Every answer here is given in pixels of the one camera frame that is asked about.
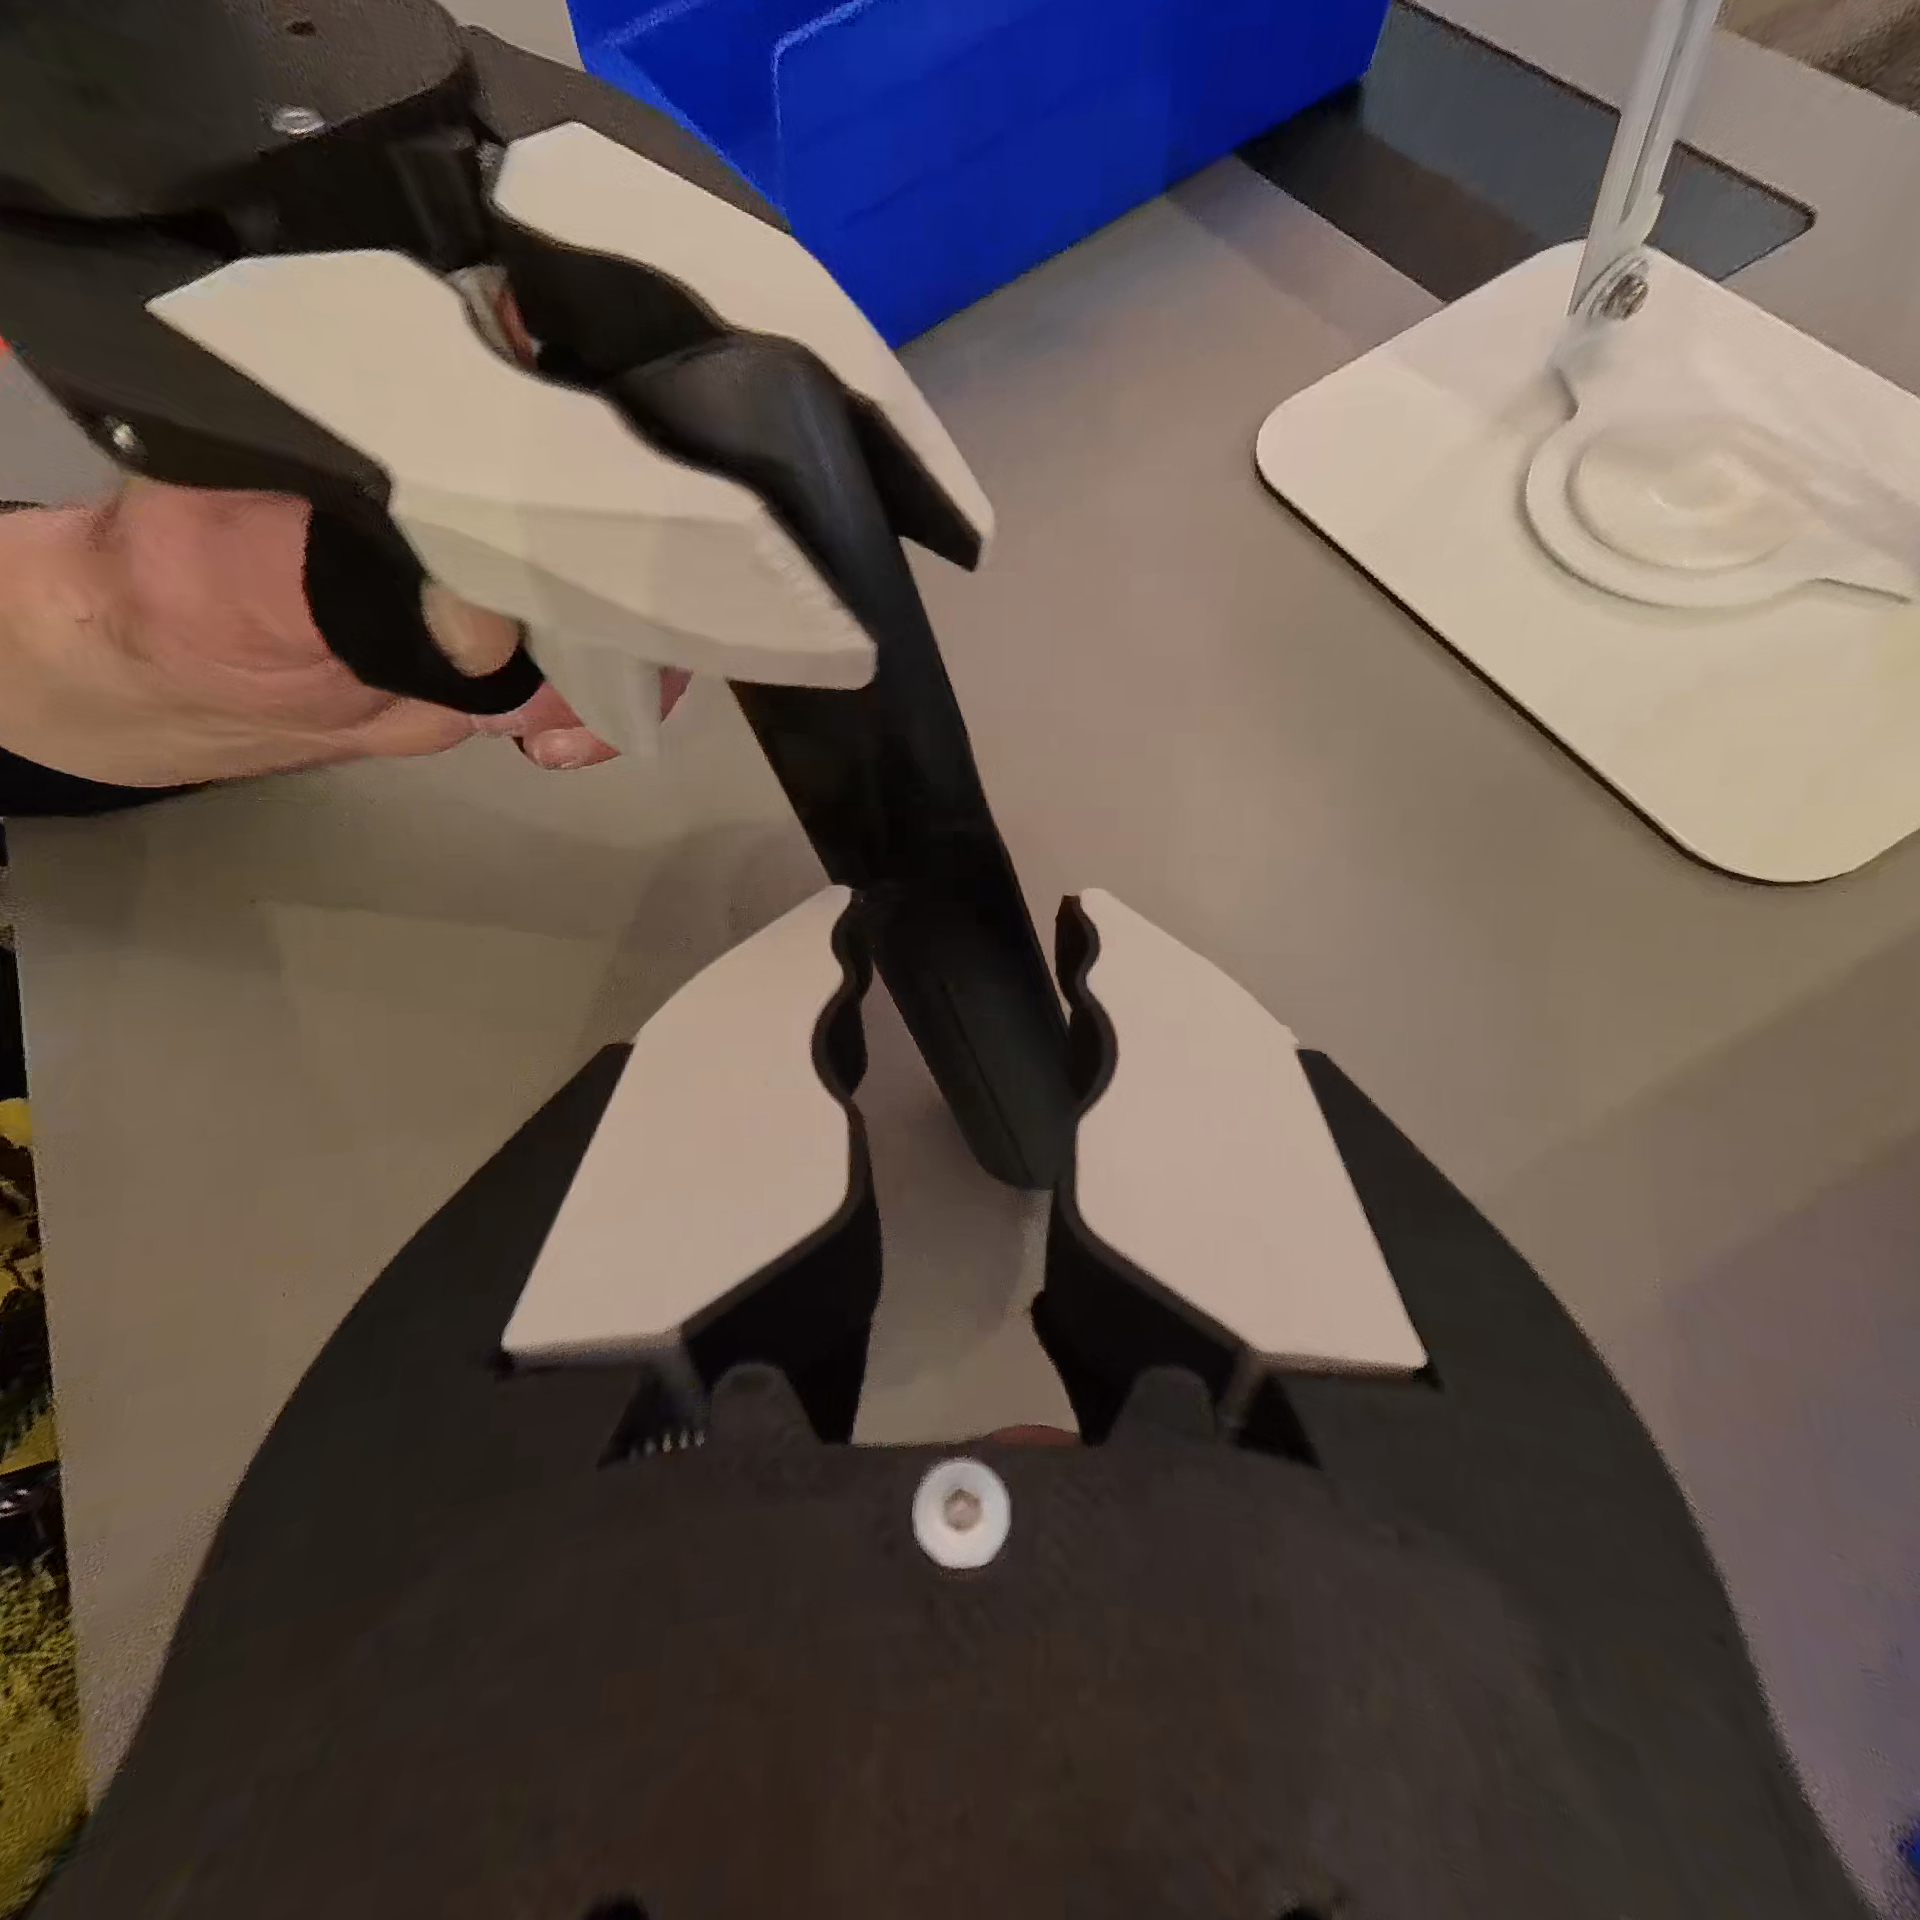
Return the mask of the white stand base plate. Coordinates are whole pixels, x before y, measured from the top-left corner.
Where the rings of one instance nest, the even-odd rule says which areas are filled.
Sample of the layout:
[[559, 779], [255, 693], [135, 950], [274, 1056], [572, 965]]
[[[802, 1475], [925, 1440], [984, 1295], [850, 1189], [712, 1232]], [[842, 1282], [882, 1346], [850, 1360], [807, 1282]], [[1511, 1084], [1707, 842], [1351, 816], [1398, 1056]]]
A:
[[1914, 833], [1914, 394], [1551, 247], [1258, 423], [1258, 484], [1682, 853]]

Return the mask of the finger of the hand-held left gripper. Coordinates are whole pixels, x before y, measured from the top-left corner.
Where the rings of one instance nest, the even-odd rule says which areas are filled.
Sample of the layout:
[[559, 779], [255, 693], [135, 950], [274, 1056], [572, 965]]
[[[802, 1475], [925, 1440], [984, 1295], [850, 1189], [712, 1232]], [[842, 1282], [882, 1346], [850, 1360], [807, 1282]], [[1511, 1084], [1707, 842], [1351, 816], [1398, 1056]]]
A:
[[611, 401], [508, 363], [426, 263], [235, 254], [148, 315], [373, 454], [419, 568], [514, 619], [604, 745], [652, 750], [666, 666], [873, 681], [873, 638], [751, 487], [666, 459]]
[[807, 349], [900, 450], [904, 537], [964, 574], [984, 568], [996, 537], [984, 484], [882, 329], [789, 232], [585, 120], [508, 142], [497, 206], [550, 247], [652, 270], [728, 335]]

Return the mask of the person's black yellow shirt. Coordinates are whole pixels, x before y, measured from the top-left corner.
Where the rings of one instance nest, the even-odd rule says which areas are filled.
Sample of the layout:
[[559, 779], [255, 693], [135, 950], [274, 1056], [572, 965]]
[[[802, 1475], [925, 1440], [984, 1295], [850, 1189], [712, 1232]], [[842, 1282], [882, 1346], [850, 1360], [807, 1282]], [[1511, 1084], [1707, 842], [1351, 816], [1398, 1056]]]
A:
[[61, 1505], [34, 1104], [0, 1104], [0, 1912], [28, 1912], [91, 1811]]

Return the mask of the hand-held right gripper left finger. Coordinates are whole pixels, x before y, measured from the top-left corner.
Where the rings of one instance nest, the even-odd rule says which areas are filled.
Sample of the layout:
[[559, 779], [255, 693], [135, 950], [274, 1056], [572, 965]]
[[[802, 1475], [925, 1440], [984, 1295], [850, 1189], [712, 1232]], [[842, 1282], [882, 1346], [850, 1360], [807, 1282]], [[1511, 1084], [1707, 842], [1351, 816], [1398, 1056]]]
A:
[[868, 980], [860, 903], [823, 888], [633, 1029], [501, 1331], [514, 1367], [645, 1360], [648, 1427], [705, 1427], [765, 1360], [815, 1440], [853, 1440], [882, 1311]]

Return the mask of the black remote control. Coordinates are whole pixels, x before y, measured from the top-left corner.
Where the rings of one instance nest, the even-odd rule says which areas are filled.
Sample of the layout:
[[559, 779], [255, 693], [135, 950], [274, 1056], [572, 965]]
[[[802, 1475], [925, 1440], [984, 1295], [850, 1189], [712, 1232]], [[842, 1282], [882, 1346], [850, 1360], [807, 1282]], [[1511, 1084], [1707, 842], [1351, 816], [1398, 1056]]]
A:
[[873, 638], [868, 689], [735, 681], [823, 870], [860, 894], [873, 971], [969, 1158], [1051, 1189], [1075, 1134], [1063, 1013], [990, 816], [904, 537], [953, 568], [984, 532], [815, 350], [728, 335], [611, 387], [666, 454], [744, 484]]

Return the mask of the person's left hand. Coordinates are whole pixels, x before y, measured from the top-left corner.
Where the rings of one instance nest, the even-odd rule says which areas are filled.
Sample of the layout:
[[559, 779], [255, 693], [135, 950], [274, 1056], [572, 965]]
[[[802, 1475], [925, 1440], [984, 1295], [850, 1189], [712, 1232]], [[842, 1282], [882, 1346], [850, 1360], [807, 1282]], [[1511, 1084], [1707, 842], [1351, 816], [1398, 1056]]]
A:
[[0, 745], [94, 781], [242, 781], [508, 739], [611, 764], [550, 689], [501, 718], [347, 672], [302, 598], [310, 499], [120, 484], [0, 524]]

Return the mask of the large blue plastic bin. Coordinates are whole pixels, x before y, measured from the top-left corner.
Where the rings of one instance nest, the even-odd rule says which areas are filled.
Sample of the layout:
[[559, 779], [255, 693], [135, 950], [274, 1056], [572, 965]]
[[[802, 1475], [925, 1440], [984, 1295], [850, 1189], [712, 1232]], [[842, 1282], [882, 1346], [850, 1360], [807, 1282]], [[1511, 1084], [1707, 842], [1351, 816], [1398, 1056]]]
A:
[[891, 342], [1362, 84], [1386, 0], [572, 0]]

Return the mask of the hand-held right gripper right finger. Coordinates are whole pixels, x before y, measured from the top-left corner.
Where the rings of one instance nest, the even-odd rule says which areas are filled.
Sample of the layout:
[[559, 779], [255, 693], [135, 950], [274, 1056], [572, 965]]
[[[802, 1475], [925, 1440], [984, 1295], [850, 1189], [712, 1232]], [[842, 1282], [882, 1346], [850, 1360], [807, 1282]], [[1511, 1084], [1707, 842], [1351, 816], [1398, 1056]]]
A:
[[1423, 1339], [1298, 1031], [1105, 888], [1059, 896], [1075, 1140], [1037, 1337], [1087, 1443], [1143, 1372], [1213, 1433], [1313, 1443], [1287, 1381], [1418, 1381]]

